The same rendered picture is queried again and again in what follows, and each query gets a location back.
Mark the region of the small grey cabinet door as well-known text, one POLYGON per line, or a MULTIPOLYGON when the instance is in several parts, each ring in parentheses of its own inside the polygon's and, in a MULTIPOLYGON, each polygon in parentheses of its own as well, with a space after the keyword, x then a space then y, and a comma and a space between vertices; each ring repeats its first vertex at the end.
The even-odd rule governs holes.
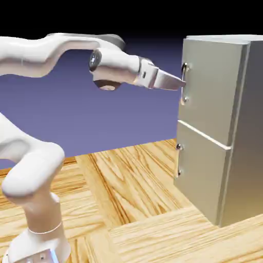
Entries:
POLYGON ((228 170, 232 147, 226 146, 186 122, 177 124, 177 144, 183 145, 182 170, 175 186, 213 224, 219 224, 222 182, 228 170))

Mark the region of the large grey cabinet door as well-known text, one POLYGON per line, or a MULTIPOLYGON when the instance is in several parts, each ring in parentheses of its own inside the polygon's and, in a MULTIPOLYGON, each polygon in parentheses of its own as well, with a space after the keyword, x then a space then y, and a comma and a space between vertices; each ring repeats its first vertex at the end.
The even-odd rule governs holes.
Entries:
POLYGON ((178 119, 219 144, 231 145, 233 109, 246 64, 248 41, 185 39, 185 102, 178 119))

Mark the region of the grey metal cabinet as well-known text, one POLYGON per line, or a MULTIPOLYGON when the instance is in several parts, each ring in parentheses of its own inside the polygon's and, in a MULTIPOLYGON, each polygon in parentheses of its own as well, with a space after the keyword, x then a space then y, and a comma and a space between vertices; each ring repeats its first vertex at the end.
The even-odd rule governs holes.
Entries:
POLYGON ((263 35, 194 35, 185 39, 248 41, 236 95, 231 153, 222 182, 219 227, 263 214, 263 35))

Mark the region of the long curved silver handle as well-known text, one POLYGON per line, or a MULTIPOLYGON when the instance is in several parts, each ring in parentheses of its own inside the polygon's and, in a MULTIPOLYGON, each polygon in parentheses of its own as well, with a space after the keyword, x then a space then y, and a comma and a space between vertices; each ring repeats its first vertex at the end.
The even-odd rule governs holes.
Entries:
MULTIPOLYGON (((186 74, 189 71, 190 67, 187 62, 184 62, 181 67, 181 77, 184 82, 186 82, 186 74)), ((180 104, 185 105, 186 102, 188 101, 188 96, 187 96, 187 86, 186 84, 181 87, 181 98, 180 98, 180 104)))

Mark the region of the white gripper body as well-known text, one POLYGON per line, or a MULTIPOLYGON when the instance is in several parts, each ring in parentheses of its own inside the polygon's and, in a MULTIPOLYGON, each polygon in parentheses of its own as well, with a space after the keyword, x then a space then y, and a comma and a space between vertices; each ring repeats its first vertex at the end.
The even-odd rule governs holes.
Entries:
POLYGON ((186 82, 166 71, 158 69, 153 81, 152 88, 162 90, 179 90, 186 85, 186 82))

